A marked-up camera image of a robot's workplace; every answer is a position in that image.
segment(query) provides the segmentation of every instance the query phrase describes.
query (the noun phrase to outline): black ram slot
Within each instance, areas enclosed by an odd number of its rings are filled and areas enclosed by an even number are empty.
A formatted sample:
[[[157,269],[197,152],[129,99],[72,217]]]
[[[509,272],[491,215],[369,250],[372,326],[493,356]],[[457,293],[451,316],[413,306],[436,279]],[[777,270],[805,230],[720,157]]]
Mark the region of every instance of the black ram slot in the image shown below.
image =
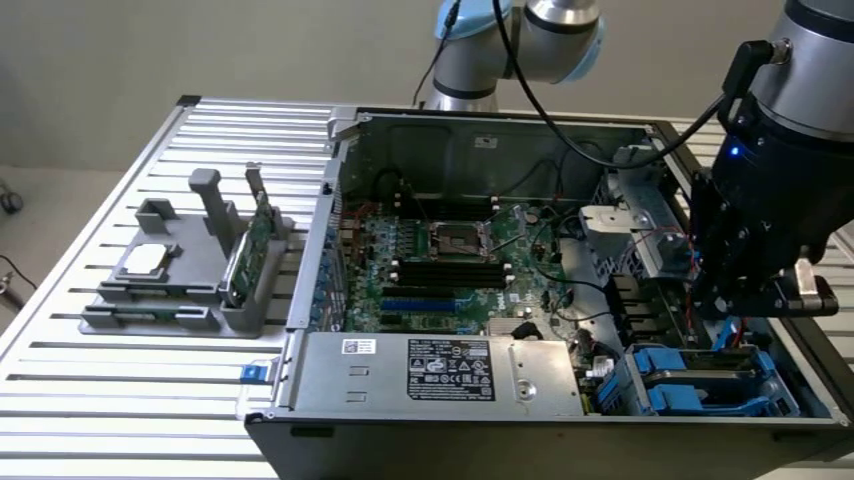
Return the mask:
[[[402,200],[398,210],[400,218],[422,220],[426,217],[432,221],[479,222],[492,215],[492,205],[485,199],[476,202],[448,202],[433,199],[414,201],[406,198]]]
[[[484,273],[501,275],[504,273],[504,265],[465,262],[400,262],[400,271],[440,272],[456,275],[481,275]]]
[[[398,285],[451,288],[504,288],[503,265],[401,262]]]

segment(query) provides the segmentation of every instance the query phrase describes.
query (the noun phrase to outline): robotic arm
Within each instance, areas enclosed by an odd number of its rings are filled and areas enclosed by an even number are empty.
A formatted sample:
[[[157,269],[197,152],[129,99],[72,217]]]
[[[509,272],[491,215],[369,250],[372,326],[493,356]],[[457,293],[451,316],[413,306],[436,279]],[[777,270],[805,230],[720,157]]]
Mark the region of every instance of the robotic arm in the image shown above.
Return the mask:
[[[854,3],[788,0],[771,39],[737,50],[727,137],[689,195],[691,298],[712,318],[837,311],[812,265],[854,218]]]
[[[500,0],[501,15],[528,80],[560,83],[583,77],[595,63],[604,35],[595,0],[527,0],[524,7],[512,8],[511,3]],[[513,75],[492,1],[445,0],[434,36],[441,54],[424,108],[496,111],[497,80]]]
[[[592,66],[604,32],[595,0],[527,0],[512,9],[509,0],[445,0],[425,108],[496,110],[497,80],[513,77],[499,6],[529,80],[559,83]],[[854,2],[787,0],[771,39],[737,50],[717,110],[725,141],[711,172],[692,179],[691,298],[705,318],[839,308],[812,265],[854,218]]]

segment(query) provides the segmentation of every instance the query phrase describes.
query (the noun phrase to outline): metal workbench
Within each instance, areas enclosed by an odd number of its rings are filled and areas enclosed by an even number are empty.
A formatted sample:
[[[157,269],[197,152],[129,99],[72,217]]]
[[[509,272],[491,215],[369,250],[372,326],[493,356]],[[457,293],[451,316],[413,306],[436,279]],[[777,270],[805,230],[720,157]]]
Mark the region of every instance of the metal workbench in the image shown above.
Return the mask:
[[[274,478],[234,420],[234,398],[240,366],[281,347],[298,252],[285,256],[256,340],[81,335],[77,314],[133,237],[140,202],[168,198],[178,213],[201,211],[186,186],[197,167],[220,170],[224,197],[250,213],[244,164],[262,163],[272,203],[296,221],[301,248],[329,158],[329,109],[210,98],[174,108],[0,337],[0,478]],[[679,131],[687,127],[685,120],[668,120]],[[717,126],[693,136],[703,165],[721,140]],[[836,289],[841,312],[817,323],[854,368],[854,262],[840,238],[816,270]],[[250,398],[269,394],[268,386],[250,388]],[[829,468],[797,464],[765,478],[852,477],[854,455]]]

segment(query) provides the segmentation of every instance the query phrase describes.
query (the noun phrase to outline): warning label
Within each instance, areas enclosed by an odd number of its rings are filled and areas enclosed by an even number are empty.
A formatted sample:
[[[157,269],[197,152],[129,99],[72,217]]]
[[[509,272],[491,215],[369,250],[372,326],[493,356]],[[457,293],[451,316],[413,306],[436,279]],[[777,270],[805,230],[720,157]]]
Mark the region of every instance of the warning label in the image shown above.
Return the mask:
[[[412,400],[495,401],[489,342],[409,339],[406,362]]]

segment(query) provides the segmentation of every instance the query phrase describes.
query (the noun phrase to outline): motherboard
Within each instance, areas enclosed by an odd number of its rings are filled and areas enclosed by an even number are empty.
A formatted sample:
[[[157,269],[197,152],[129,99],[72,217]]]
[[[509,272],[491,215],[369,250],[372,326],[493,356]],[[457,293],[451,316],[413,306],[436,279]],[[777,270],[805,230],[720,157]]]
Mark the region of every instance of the motherboard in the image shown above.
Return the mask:
[[[564,278],[541,209],[517,203],[448,213],[418,203],[410,214],[365,205],[344,220],[345,330],[495,335],[525,321],[549,330],[565,287],[533,266]]]

